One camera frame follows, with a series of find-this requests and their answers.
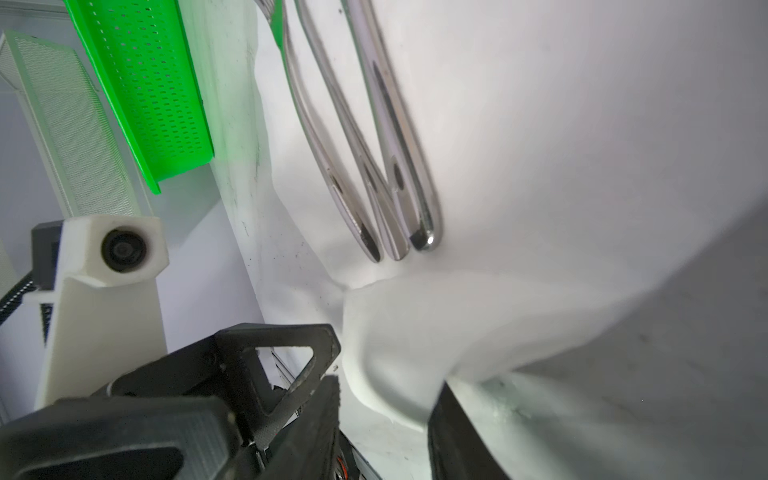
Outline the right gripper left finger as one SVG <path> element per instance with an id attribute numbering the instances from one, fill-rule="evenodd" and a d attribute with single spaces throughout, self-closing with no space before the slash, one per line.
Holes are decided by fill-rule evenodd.
<path id="1" fill-rule="evenodd" d="M 258 479 L 334 479 L 340 387 L 326 376 Z"/>

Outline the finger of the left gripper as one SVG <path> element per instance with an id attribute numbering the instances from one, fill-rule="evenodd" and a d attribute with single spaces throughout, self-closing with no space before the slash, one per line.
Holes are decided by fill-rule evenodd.
<path id="1" fill-rule="evenodd" d="M 120 376 L 107 395 L 218 397 L 234 412 L 245 444 L 265 450 L 339 353 L 329 324 L 243 323 Z"/>
<path id="2" fill-rule="evenodd" d="M 214 397 L 66 399 L 1 428 L 4 479 L 219 479 L 240 436 Z"/>

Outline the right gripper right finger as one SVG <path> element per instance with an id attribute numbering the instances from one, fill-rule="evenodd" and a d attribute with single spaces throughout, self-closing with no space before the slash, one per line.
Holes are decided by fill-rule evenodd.
<path id="1" fill-rule="evenodd" d="M 482 441 L 447 383 L 427 424 L 432 478 L 509 480 Z"/>

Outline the silver knife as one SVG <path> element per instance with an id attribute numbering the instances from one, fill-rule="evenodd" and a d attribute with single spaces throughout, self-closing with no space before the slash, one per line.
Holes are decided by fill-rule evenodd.
<path id="1" fill-rule="evenodd" d="M 413 248 L 433 251 L 443 234 L 439 202 L 373 4 L 344 1 L 342 5 L 361 65 L 399 224 Z"/>

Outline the silver spoon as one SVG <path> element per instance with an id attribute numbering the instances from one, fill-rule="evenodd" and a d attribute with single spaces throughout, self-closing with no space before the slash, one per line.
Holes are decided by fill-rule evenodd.
<path id="1" fill-rule="evenodd" d="M 311 18 L 308 2 L 297 0 L 295 1 L 295 7 L 363 180 L 384 250 L 391 259 L 395 261 L 402 260 L 409 251 L 409 243 L 399 224 L 394 202 L 389 194 L 389 188 L 373 159 L 368 144 L 352 115 L 341 86 L 335 76 L 323 42 Z"/>

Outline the white paper napkin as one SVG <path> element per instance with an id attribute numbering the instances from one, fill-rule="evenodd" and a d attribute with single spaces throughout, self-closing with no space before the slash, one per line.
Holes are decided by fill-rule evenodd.
<path id="1" fill-rule="evenodd" d="M 353 395 L 419 428 L 481 381 L 595 338 L 767 196 L 763 1 L 378 1 L 440 239 L 368 260 L 298 124 L 268 24 L 271 177 L 342 293 Z"/>

